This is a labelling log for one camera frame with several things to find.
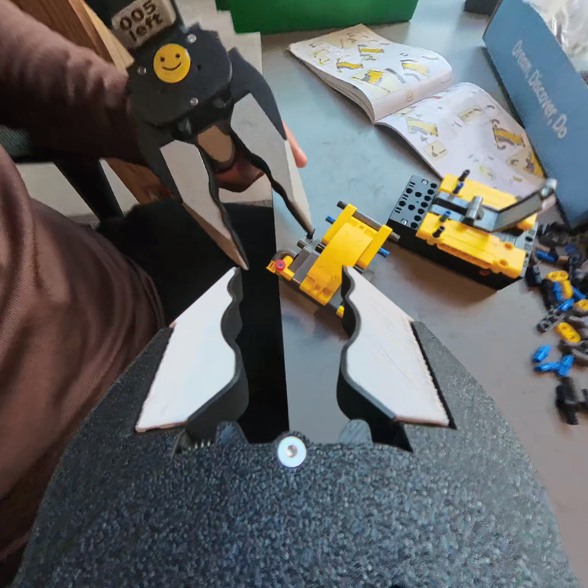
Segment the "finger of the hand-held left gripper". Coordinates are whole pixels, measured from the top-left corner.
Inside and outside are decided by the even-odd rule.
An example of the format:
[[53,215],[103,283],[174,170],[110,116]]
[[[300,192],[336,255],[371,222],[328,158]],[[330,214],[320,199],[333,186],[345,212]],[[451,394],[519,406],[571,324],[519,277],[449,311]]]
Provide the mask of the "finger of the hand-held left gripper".
[[236,48],[229,51],[229,58],[232,136],[246,158],[268,177],[305,234],[311,236],[314,229],[310,206],[272,90]]
[[191,126],[138,125],[137,142],[147,168],[173,199],[232,261],[247,270],[247,254],[220,200],[211,159]]

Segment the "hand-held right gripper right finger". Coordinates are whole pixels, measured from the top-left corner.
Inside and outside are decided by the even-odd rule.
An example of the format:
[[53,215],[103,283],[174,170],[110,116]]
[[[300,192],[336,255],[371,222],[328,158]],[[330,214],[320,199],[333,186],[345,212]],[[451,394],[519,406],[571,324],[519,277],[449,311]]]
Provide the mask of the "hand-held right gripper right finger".
[[450,411],[415,321],[350,266],[342,269],[343,346],[337,402],[349,419],[450,427]]

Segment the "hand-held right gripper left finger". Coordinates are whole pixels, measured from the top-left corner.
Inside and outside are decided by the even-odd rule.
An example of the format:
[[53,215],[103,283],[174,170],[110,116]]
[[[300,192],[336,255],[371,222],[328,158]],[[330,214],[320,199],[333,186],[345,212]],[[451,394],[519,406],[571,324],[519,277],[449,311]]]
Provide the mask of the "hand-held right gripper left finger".
[[228,270],[172,324],[172,332],[135,425],[138,433],[185,425],[191,437],[214,437],[248,406],[237,338],[242,328],[241,270]]

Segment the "yellow grey toy vehicle assembly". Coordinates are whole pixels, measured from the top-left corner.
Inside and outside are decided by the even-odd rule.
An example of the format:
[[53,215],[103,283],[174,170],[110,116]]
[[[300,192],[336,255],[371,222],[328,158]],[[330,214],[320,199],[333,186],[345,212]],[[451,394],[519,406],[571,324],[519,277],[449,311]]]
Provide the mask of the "yellow grey toy vehicle assembly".
[[367,270],[377,254],[384,258],[389,247],[400,240],[386,224],[364,215],[356,206],[338,202],[342,212],[326,217],[330,228],[321,239],[313,234],[298,241],[298,250],[282,249],[275,253],[267,269],[305,298],[329,307],[336,316],[344,313],[341,293],[343,268],[355,268],[371,280]]

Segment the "person's left forearm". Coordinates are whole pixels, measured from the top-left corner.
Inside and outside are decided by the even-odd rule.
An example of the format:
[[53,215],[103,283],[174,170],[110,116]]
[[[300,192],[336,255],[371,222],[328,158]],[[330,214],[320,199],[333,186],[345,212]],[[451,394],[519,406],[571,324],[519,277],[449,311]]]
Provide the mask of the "person's left forearm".
[[125,71],[1,1],[1,124],[33,143],[142,164]]

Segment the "person's left hand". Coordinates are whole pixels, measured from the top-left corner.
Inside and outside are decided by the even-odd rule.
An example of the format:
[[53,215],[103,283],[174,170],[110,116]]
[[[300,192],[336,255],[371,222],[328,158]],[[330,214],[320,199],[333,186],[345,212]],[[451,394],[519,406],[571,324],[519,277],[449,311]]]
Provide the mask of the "person's left hand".
[[[307,165],[307,157],[296,140],[296,137],[283,121],[286,138],[290,144],[295,165],[302,169]],[[223,171],[215,173],[217,184],[221,189],[227,189],[231,192],[243,192],[250,187],[256,180],[264,175],[264,172],[250,163],[238,147],[235,148],[232,165]]]

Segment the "wooden panel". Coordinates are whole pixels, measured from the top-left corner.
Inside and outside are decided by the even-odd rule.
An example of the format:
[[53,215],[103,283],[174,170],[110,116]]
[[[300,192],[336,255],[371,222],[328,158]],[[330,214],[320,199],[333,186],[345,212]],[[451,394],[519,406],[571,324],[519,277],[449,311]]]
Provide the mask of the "wooden panel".
[[[84,1],[13,1],[22,11],[72,43],[92,50],[107,62],[126,70],[133,58]],[[108,168],[129,189],[138,203],[171,198],[169,191],[146,167],[106,159]]]

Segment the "black office chair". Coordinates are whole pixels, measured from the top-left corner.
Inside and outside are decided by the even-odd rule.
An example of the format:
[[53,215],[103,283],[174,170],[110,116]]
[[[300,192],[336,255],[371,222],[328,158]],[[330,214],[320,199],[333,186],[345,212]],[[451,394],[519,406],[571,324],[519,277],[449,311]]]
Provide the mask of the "black office chair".
[[99,221],[119,219],[123,212],[99,159],[44,149],[22,129],[1,126],[1,146],[16,164],[54,164]]

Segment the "green plastic bin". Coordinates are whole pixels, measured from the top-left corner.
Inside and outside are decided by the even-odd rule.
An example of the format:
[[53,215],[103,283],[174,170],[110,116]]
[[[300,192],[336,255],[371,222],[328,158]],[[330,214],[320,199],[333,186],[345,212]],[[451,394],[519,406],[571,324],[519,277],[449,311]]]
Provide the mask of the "green plastic bin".
[[262,34],[406,22],[417,1],[215,1],[230,11],[235,31]]

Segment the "black battery box yellow beams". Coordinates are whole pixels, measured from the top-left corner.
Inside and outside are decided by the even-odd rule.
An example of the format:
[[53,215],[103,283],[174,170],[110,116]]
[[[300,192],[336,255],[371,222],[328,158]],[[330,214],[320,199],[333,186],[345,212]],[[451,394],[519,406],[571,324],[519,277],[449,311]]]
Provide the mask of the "black battery box yellow beams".
[[387,225],[398,245],[494,290],[525,277],[537,216],[555,201],[557,180],[542,180],[529,195],[460,176],[442,181],[412,175]]

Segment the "open instruction booklet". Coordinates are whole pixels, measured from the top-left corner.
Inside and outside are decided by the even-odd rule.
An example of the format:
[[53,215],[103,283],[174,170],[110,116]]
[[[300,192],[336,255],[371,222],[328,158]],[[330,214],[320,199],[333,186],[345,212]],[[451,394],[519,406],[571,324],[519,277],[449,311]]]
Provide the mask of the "open instruction booklet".
[[516,197],[542,183],[523,127],[478,85],[453,84],[442,55],[363,24],[292,43],[289,51],[372,124],[400,135],[440,178],[468,169],[469,179]]

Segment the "person's brown shirt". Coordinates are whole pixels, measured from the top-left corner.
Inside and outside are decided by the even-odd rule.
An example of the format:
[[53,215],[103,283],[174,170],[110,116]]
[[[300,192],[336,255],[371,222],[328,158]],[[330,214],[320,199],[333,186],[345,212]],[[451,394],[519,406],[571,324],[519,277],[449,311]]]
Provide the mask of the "person's brown shirt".
[[79,424],[164,325],[151,278],[30,197],[1,149],[1,561]]

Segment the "pile of small building pieces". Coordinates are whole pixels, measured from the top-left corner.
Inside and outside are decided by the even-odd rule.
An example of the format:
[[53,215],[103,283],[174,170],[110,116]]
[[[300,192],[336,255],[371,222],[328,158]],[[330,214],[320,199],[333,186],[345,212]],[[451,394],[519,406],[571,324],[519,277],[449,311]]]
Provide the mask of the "pile of small building pieces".
[[530,362],[536,373],[557,379],[555,409],[569,425],[587,415],[587,386],[577,386],[574,368],[587,369],[587,232],[572,232],[562,222],[540,224],[525,282],[545,306],[538,334],[552,333],[556,345],[542,345]]

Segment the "blue cardboard kit box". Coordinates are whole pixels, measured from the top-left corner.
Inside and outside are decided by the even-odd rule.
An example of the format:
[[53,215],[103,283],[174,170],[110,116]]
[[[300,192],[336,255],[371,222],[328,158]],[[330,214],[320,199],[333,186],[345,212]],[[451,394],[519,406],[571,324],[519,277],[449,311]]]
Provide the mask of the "blue cardboard kit box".
[[539,13],[524,1],[497,5],[483,35],[570,229],[587,228],[587,86]]

